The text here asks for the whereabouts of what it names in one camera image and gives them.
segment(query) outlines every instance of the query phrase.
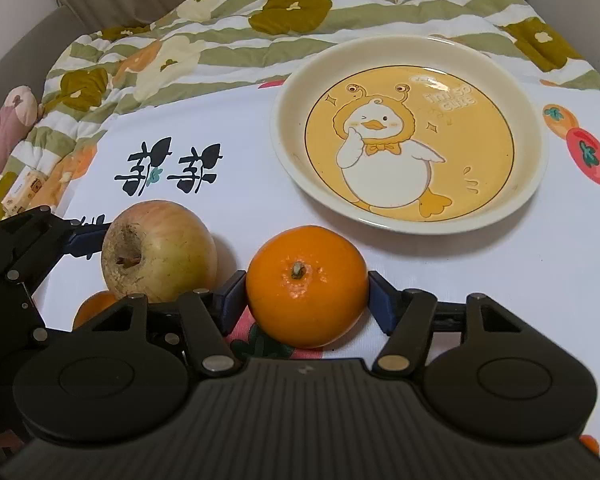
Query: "plate rim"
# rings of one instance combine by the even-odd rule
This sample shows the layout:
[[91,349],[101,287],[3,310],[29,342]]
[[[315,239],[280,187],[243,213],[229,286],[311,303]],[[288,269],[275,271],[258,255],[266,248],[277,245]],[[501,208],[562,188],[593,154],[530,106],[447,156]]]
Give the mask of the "plate rim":
[[271,140],[273,143],[273,149],[276,153],[276,156],[285,169],[286,173],[291,177],[297,186],[300,187],[305,193],[307,193],[314,200],[318,201],[323,206],[339,213],[343,216],[351,218],[353,220],[362,222],[363,224],[367,224],[373,227],[385,229],[388,231],[394,231],[404,234],[415,234],[415,235],[446,235],[446,234],[458,234],[474,231],[476,229],[481,229],[483,227],[487,227],[489,225],[495,224],[506,217],[510,216],[518,209],[520,209],[529,199],[534,195],[536,190],[544,177],[548,161],[549,161],[549,151],[548,151],[548,142],[546,137],[542,134],[542,124],[540,123],[540,119],[538,116],[534,115],[534,120],[538,126],[537,131],[540,137],[540,147],[541,153],[538,160],[538,164],[534,170],[534,174],[529,180],[528,184],[517,193],[515,197],[511,200],[506,201],[502,206],[483,213],[478,216],[472,216],[468,218],[453,218],[448,220],[442,220],[437,222],[414,222],[410,220],[398,220],[394,218],[385,217],[382,215],[378,215],[371,211],[365,211],[360,209],[359,207],[353,205],[350,202],[346,202],[344,199],[338,200],[336,197],[331,196],[326,190],[321,189],[319,186],[315,185],[311,182],[304,173],[299,171],[296,166],[291,161],[288,153],[284,149],[282,142],[280,140],[280,131],[278,129],[278,122],[280,118],[280,111],[282,108],[282,101],[285,99],[286,95],[290,91],[289,89],[292,87],[294,81],[301,76],[301,73],[304,70],[307,70],[312,64],[315,64],[319,60],[330,57],[337,56],[340,50],[344,50],[345,48],[351,48],[356,44],[361,43],[377,43],[378,41],[384,40],[407,40],[407,41],[438,41],[440,43],[446,43],[455,48],[460,48],[466,52],[469,52],[472,56],[482,56],[480,59],[482,62],[486,62],[493,66],[503,78],[507,79],[507,81],[513,85],[528,101],[530,108],[534,108],[533,103],[529,99],[528,95],[520,85],[520,83],[513,77],[509,72],[503,69],[498,63],[496,63],[491,57],[486,54],[481,53],[479,50],[475,50],[468,46],[465,46],[461,43],[456,43],[455,41],[447,40],[444,38],[436,38],[432,36],[416,36],[413,34],[385,34],[382,36],[367,36],[365,38],[356,38],[355,40],[345,41],[343,43],[339,43],[335,46],[329,47],[315,56],[313,56],[310,60],[303,63],[296,70],[294,70],[289,77],[286,78],[285,83],[282,85],[280,93],[277,95],[271,112],[271,117],[269,120],[269,133],[271,136]]

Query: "cartoon duck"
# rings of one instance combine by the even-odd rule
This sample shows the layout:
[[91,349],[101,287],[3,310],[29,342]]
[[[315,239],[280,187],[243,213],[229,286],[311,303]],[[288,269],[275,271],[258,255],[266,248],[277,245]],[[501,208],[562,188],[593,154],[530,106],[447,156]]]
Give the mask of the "cartoon duck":
[[423,218],[440,214],[451,199],[429,189],[431,163],[445,159],[417,140],[415,118],[404,105],[409,86],[400,84],[401,100],[366,95],[359,85],[347,91],[362,95],[344,105],[333,118],[333,127],[343,139],[336,163],[362,209],[369,206],[401,207],[418,201]]

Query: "pink pillow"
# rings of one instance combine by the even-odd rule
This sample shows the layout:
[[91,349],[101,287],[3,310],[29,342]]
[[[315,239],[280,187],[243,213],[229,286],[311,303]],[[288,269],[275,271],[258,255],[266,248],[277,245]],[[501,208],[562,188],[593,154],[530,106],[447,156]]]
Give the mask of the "pink pillow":
[[27,86],[14,88],[0,108],[0,173],[7,159],[38,119],[38,103]]

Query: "plate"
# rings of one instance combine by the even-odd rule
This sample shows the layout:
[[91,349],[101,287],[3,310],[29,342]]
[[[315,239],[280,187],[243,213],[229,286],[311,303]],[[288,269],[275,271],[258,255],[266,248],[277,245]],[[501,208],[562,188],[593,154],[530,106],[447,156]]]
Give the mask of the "plate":
[[420,36],[348,41],[282,86],[271,135],[291,178],[355,220],[451,234],[520,208],[544,175],[541,115],[485,54]]

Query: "striped blanket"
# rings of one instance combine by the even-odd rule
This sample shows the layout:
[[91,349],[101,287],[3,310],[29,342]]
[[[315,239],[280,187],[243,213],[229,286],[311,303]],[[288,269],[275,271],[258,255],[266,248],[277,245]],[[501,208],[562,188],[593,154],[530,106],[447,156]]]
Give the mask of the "striped blanket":
[[378,34],[441,36],[522,79],[600,90],[600,75],[524,0],[187,0],[147,27],[82,36],[64,51],[44,117],[0,177],[0,219],[25,172],[46,182],[24,207],[56,206],[120,115],[281,80],[325,48]]

